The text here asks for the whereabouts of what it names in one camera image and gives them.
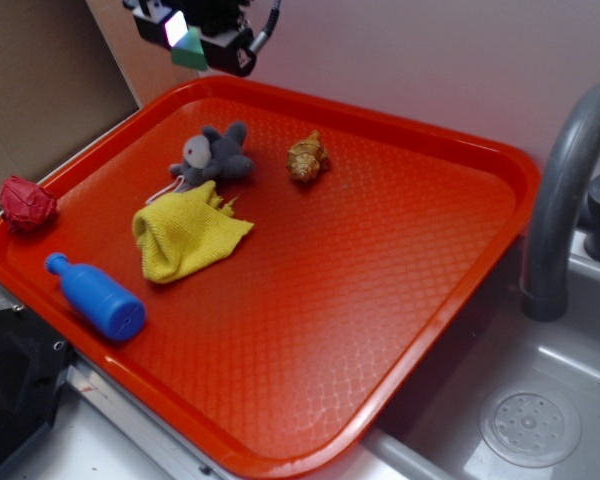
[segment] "yellow towel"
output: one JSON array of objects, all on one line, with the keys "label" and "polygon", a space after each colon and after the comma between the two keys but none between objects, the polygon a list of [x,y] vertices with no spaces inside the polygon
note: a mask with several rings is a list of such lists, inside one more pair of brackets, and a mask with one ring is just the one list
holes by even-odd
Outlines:
[{"label": "yellow towel", "polygon": [[133,217],[142,251],[142,274],[168,283],[228,257],[253,224],[233,217],[233,200],[223,207],[214,181],[184,193],[167,193]]}]

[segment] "gray stuffed animal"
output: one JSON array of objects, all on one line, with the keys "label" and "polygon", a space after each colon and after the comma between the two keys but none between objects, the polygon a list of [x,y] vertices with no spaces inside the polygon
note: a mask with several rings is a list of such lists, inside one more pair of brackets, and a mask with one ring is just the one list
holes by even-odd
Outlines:
[{"label": "gray stuffed animal", "polygon": [[247,137],[244,122],[233,122],[224,135],[207,125],[202,135],[190,138],[182,150],[182,162],[169,167],[172,175],[182,175],[184,184],[176,191],[189,190],[207,180],[231,180],[253,171],[254,164],[242,154]]}]

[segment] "faucet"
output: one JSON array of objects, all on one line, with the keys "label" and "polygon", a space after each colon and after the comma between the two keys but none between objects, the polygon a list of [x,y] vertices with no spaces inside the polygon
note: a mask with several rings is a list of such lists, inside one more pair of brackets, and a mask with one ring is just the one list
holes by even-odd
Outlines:
[{"label": "faucet", "polygon": [[600,176],[590,181],[599,157],[600,84],[571,111],[543,173],[520,281],[529,318],[552,321],[567,311],[567,268],[578,219],[587,231],[587,254],[600,261]]}]

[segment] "sink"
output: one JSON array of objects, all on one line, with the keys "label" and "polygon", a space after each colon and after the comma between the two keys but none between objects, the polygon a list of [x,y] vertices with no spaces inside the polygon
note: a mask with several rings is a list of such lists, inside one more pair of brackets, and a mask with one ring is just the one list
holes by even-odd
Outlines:
[{"label": "sink", "polygon": [[[600,264],[572,254],[567,314],[536,322],[520,309],[522,250],[503,257],[365,442],[378,454],[398,445],[405,476],[600,479]],[[416,475],[413,458],[431,468]]]}]

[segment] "plastic tray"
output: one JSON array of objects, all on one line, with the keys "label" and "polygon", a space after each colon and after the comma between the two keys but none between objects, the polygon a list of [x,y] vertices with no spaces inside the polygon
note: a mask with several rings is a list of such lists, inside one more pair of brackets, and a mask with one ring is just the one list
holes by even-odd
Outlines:
[{"label": "plastic tray", "polygon": [[[256,169],[219,184],[255,223],[228,259],[144,280],[131,219],[172,181],[205,124],[249,126]],[[331,170],[299,184],[287,150],[318,129]],[[538,172],[487,140],[230,78],[185,84],[44,185],[57,221],[10,235],[0,282],[230,472],[287,477],[342,453],[373,421],[526,223]],[[54,251],[102,268],[147,307],[116,345],[44,271]]]}]

